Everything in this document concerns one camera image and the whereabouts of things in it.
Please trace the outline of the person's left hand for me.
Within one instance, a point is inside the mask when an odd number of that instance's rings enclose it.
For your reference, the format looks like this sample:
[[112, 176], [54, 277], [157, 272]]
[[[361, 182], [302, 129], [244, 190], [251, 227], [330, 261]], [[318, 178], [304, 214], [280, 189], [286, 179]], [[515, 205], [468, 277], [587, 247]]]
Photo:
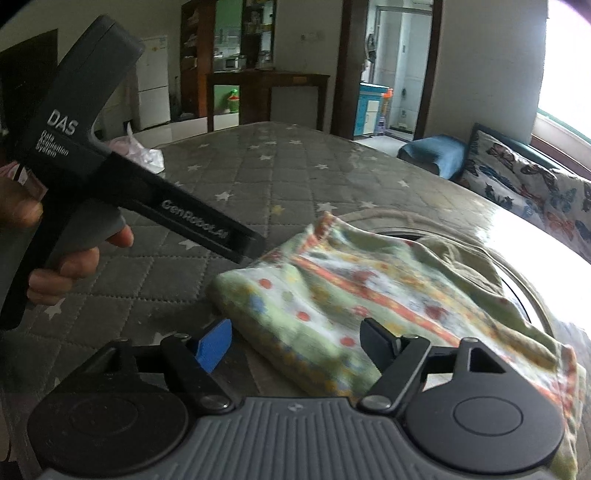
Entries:
[[[10, 172], [21, 164], [1, 159], [1, 223], [11, 227], [35, 226], [43, 214], [39, 196], [32, 194]], [[100, 260], [97, 244], [85, 250], [68, 252], [53, 269], [43, 264], [27, 272], [27, 298], [33, 305], [55, 306], [74, 284], [95, 274]]]

